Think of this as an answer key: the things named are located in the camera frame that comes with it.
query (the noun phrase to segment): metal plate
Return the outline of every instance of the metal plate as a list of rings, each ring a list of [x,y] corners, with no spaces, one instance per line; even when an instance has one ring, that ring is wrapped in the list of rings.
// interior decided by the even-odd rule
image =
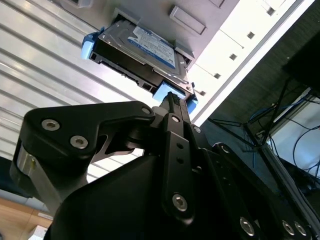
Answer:
[[[239,2],[225,0],[217,6],[210,0],[92,0],[90,8],[75,8],[68,4],[68,0],[55,1],[97,29],[111,25],[117,7],[129,10],[137,18],[139,26],[146,27],[171,43],[178,40],[193,52],[196,59]],[[170,19],[175,6],[189,15],[182,25]],[[190,27],[186,28],[191,25],[190,18],[203,25],[205,32],[195,34]]]
[[[169,50],[172,50],[172,63],[167,63],[161,58],[157,59],[154,56],[146,53],[147,50],[142,50],[137,45],[129,42],[130,39],[138,38],[138,36],[134,33],[137,29],[139,29],[139,27],[137,27],[133,23],[127,20],[120,20],[106,29],[99,36],[99,39],[130,56],[139,63],[143,65],[150,65],[154,68],[155,72],[164,76],[174,84],[179,85],[185,91],[190,92],[190,89],[192,89],[192,85],[187,78],[187,63],[183,56],[180,53],[174,51],[173,46],[169,46],[169,43],[166,45],[166,47]]]

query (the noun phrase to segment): hard drive label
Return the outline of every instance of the hard drive label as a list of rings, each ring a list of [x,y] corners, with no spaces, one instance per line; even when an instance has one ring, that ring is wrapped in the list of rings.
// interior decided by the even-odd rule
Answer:
[[[129,43],[135,45],[166,66],[172,69],[176,68],[175,52],[174,49],[169,46],[169,43],[153,32],[145,31],[138,26],[133,30],[133,33],[136,35],[136,38],[128,37],[127,40]]]

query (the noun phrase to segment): black cable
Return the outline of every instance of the black cable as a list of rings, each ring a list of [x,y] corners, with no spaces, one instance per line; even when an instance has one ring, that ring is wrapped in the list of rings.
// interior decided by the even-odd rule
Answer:
[[[319,164],[318,164],[318,167],[316,168],[316,171],[315,171],[315,174],[314,174],[314,182],[313,183],[316,183],[316,179],[317,179],[317,176],[318,176],[318,173],[319,173],[319,167],[320,167],[320,160],[319,160]]]
[[[295,144],[294,144],[294,146],[293,146],[292,158],[293,158],[294,165],[295,165],[299,170],[300,170],[300,168],[299,168],[298,165],[297,165],[296,157],[295,157],[295,152],[296,152],[297,144],[298,144],[298,142],[300,141],[300,139],[301,139],[304,135],[306,135],[306,134],[309,133],[310,131],[316,130],[316,129],[318,129],[318,128],[320,128],[320,125],[315,126],[314,128],[310,128],[308,131],[305,131],[300,137],[298,137],[298,139],[296,140],[296,142],[295,142]]]
[[[285,117],[285,116],[283,116],[283,118],[284,118],[284,119],[287,119],[287,120],[289,120],[289,121],[291,121],[291,122],[294,122],[295,124],[298,124],[299,126],[303,127],[304,129],[312,130],[312,128],[308,128],[308,127],[306,127],[306,126],[303,126],[301,123],[299,123],[299,122],[297,122],[297,121],[295,121],[295,120],[292,120],[291,118],[288,118],[288,117]]]
[[[320,104],[320,101],[312,101],[312,100],[308,100],[308,99],[305,99],[305,101],[307,101],[309,103],[313,103],[313,104]]]
[[[275,153],[276,153],[277,157],[278,157],[279,159],[281,159],[281,157],[279,156],[277,147],[276,147],[276,143],[275,143],[274,139],[271,137],[270,134],[269,134],[269,138],[271,139],[271,141],[272,141],[272,143],[273,143],[273,145],[274,145],[274,150],[275,150]]]

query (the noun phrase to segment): blue cable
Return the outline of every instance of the blue cable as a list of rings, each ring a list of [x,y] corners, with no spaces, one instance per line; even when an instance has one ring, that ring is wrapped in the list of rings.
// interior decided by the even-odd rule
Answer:
[[[301,98],[299,101],[297,101],[296,103],[294,104],[290,104],[290,105],[287,105],[287,106],[282,106],[280,107],[280,109],[286,109],[288,107],[292,107],[292,106],[295,106],[295,105],[298,105],[300,103],[302,103],[303,101],[305,100],[305,98]],[[259,114],[262,114],[263,112],[273,108],[274,106],[271,106],[271,107],[265,107],[265,108],[262,108],[260,110],[258,110],[256,113],[254,113],[251,117],[250,117],[250,120],[252,120],[255,116],[259,115]]]
[[[290,105],[287,105],[287,106],[282,106],[280,107],[280,109],[286,109],[288,107],[291,107],[291,106],[295,106],[295,105],[298,105],[300,103],[302,103],[302,101],[304,101],[305,98],[301,98],[299,101],[297,101],[296,103],[293,103],[293,104],[290,104]],[[271,106],[271,107],[265,107],[265,108],[262,108],[260,110],[258,110],[256,113],[254,113],[251,117],[250,117],[250,120],[253,119],[255,116],[259,115],[259,114],[262,114],[263,112],[269,110],[270,108],[273,108],[274,106]],[[253,152],[253,159],[252,159],[252,166],[253,168],[255,168],[256,166],[256,153]]]

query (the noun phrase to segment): black metal bracket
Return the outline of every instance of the black metal bracket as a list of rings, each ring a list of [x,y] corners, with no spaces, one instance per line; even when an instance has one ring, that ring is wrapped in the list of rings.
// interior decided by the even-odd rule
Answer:
[[[91,162],[135,148],[143,156],[87,183]],[[46,240],[103,239],[106,230],[109,239],[310,239],[305,221],[261,192],[239,162],[226,145],[212,149],[186,102],[169,93],[152,109],[121,102],[30,111],[11,176],[54,215]]]

